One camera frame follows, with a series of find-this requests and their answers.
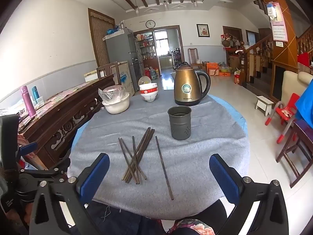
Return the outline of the grey table cloth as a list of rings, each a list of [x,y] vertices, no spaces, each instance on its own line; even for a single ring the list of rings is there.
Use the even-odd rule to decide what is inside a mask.
[[[249,139],[238,120],[211,96],[192,107],[191,136],[171,136],[168,109],[174,94],[161,91],[153,102],[140,96],[117,115],[97,112],[71,150],[69,176],[78,176],[100,153],[108,154],[109,170],[94,199],[152,219],[177,220],[198,214],[223,196],[209,169],[212,154],[219,154],[242,176],[250,161]],[[154,135],[139,161],[146,179],[123,181],[130,157],[121,150],[139,144],[145,131]]]

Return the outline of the dark carved wooden cabinet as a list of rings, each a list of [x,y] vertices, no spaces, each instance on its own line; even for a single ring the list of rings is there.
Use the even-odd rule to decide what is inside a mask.
[[[19,124],[18,144],[36,142],[37,148],[25,161],[43,170],[55,165],[70,150],[77,130],[103,107],[98,90],[114,84],[112,75],[84,83],[49,98],[35,117],[26,116]]]

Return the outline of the dark wooden side chair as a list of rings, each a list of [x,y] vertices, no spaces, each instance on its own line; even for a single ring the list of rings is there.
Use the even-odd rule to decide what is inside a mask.
[[[295,153],[296,150],[300,150],[308,161],[302,172],[298,171],[289,157],[289,153]],[[312,167],[312,128],[303,119],[294,122],[291,134],[276,158],[276,162],[279,163],[282,158],[287,161],[296,176],[296,179],[290,183],[290,188],[293,188]]]

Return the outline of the grey perforated utensil holder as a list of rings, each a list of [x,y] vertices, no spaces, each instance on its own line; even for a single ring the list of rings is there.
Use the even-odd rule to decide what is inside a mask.
[[[171,107],[168,110],[171,136],[185,140],[191,136],[191,108],[187,106]]]

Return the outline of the small white stool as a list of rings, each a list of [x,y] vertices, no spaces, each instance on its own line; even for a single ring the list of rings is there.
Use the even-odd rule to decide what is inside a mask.
[[[260,109],[264,112],[265,116],[268,116],[272,111],[272,105],[274,104],[273,101],[264,97],[264,96],[257,96],[257,101],[255,105],[255,109]]]

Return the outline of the white basin with plastic bag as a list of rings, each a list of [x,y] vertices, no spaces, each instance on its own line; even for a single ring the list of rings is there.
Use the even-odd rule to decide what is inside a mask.
[[[120,114],[130,106],[130,93],[122,85],[98,89],[98,94],[104,108],[112,115]]]

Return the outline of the red plastic child chair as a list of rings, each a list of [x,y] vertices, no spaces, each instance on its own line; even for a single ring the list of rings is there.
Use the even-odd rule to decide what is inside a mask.
[[[283,132],[280,134],[276,141],[277,144],[280,144],[283,141],[286,133],[293,124],[294,120],[296,119],[297,112],[296,102],[299,100],[299,98],[300,96],[298,94],[293,93],[286,106],[282,101],[277,102],[276,105],[274,106],[273,111],[271,112],[270,116],[265,122],[266,126],[269,125],[274,115],[278,114],[281,118],[281,124],[282,125],[286,124]]]

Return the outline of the teal thermos bottle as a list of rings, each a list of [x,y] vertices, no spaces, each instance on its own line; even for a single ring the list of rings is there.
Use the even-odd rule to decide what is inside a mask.
[[[36,86],[32,87],[32,94],[36,103],[39,103],[40,96],[39,96],[39,92]]]

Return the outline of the pink thermos bottle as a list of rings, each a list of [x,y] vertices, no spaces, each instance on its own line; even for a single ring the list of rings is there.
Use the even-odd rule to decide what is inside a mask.
[[[23,98],[23,101],[24,101],[25,107],[27,109],[28,115],[30,118],[33,118],[34,116],[36,116],[36,111],[34,109],[32,100],[30,98],[30,94],[28,92],[27,86],[25,86],[25,85],[22,86],[20,88],[20,91],[21,91],[21,96]]]

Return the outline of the bronze electric kettle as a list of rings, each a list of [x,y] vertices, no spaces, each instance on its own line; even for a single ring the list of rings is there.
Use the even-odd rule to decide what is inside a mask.
[[[210,76],[194,69],[189,63],[181,63],[174,78],[174,100],[180,106],[198,105],[211,87]]]

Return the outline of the blue plastic bag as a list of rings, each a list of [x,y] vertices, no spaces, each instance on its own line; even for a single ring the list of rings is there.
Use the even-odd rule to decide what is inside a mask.
[[[313,128],[313,80],[296,102],[296,119],[303,119],[311,128]]]

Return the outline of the white chest freezer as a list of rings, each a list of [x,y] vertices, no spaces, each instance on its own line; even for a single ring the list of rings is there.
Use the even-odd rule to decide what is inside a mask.
[[[87,74],[84,74],[85,82],[95,79],[104,78],[105,76],[113,75],[115,85],[122,85],[132,97],[135,94],[132,77],[127,61],[113,62],[107,65],[98,67]]]

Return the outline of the red white stacked bowls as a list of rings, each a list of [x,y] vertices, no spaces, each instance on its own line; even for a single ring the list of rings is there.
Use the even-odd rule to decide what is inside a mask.
[[[140,95],[146,102],[153,102],[158,94],[157,83],[146,83],[139,86]]]

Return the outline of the wooden stair railing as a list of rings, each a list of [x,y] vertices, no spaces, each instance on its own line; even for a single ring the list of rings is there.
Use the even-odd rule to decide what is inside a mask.
[[[262,38],[256,44],[244,50],[241,54],[244,59],[243,68],[244,74],[243,85],[254,83],[255,78],[260,78],[263,73],[263,68],[268,67],[272,59],[273,50],[273,35]]]

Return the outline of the grey refrigerator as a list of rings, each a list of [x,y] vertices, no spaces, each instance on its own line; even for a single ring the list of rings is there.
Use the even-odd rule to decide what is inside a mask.
[[[120,29],[104,36],[110,62],[126,61],[130,71],[134,91],[139,90],[139,79],[144,74],[144,65],[139,42],[129,28]]]

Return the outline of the framed flower picture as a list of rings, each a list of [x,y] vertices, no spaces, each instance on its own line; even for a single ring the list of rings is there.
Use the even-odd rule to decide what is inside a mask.
[[[207,24],[196,24],[197,26],[197,33],[199,38],[209,38],[210,31],[209,26]]]

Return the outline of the wooden chair by wall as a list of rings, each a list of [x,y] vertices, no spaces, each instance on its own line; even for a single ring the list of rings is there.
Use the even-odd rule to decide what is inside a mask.
[[[199,59],[197,48],[189,48],[188,49],[188,57],[189,57],[190,65],[194,69],[200,69],[202,67],[202,62]]]

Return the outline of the pink wall calendar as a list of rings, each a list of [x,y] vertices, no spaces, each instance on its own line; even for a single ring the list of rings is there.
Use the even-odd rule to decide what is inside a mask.
[[[285,21],[279,3],[268,3],[266,7],[268,17],[270,18],[273,40],[288,42]]]

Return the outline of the round wall clock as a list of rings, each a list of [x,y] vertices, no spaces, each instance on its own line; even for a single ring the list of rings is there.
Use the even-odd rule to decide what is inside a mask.
[[[156,22],[154,20],[147,20],[145,26],[148,29],[153,29],[156,26]]]

